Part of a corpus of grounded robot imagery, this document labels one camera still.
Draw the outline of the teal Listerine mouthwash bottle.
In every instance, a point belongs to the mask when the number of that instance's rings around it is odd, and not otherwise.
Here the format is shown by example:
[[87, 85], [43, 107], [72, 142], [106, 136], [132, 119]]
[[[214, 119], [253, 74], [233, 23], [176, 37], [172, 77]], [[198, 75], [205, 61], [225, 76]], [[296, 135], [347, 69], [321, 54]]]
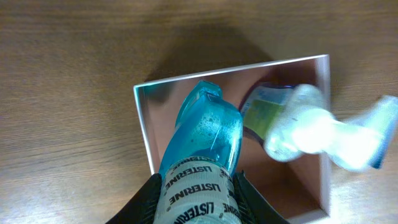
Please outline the teal Listerine mouthwash bottle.
[[159, 168], [154, 223], [240, 223], [232, 175], [243, 117], [214, 83], [200, 81], [184, 100]]

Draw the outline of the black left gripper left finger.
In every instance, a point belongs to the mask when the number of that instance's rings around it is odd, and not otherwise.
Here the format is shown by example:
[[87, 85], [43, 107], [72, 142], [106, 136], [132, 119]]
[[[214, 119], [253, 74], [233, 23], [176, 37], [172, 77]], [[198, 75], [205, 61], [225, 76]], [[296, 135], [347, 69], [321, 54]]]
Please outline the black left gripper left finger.
[[153, 174], [130, 201], [106, 224], [153, 224], [161, 186], [161, 175]]

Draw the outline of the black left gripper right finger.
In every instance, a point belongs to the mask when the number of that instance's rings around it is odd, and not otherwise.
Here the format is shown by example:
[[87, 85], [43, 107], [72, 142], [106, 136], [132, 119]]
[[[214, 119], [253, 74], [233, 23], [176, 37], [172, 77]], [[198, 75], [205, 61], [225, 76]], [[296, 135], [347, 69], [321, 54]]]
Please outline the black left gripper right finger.
[[244, 172], [233, 175], [233, 185], [242, 223], [289, 224], [250, 183]]

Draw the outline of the purple foam pump bottle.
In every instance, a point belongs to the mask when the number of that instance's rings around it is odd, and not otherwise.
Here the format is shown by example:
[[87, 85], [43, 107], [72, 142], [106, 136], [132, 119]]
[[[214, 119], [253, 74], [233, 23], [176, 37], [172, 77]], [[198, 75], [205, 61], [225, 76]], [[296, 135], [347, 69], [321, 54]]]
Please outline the purple foam pump bottle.
[[244, 130], [279, 162], [328, 154], [351, 172], [380, 168], [397, 127], [397, 97], [383, 95], [370, 109], [339, 121], [314, 85], [259, 83], [243, 99]]

